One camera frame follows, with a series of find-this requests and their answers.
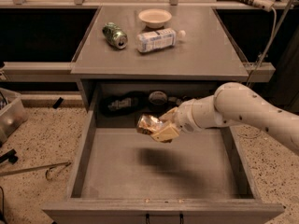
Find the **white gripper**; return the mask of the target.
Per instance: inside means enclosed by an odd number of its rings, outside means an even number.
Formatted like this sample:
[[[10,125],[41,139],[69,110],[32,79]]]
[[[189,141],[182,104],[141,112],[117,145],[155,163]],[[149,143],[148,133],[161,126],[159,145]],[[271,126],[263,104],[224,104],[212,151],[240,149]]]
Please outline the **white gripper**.
[[[168,142],[179,136],[179,129],[185,133],[200,132],[201,128],[196,124],[192,115],[195,100],[183,102],[178,108],[173,107],[159,117],[165,124],[150,137],[156,142]]]

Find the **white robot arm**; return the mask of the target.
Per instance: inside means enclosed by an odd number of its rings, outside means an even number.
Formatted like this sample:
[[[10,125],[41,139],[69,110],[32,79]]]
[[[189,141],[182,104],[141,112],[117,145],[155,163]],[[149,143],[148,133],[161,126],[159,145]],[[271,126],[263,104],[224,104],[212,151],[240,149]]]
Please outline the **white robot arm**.
[[[181,132],[201,132],[243,123],[267,133],[299,154],[299,116],[269,104],[240,83],[228,82],[206,98],[186,101],[164,113],[160,120],[163,126],[151,135],[157,142],[172,140]]]

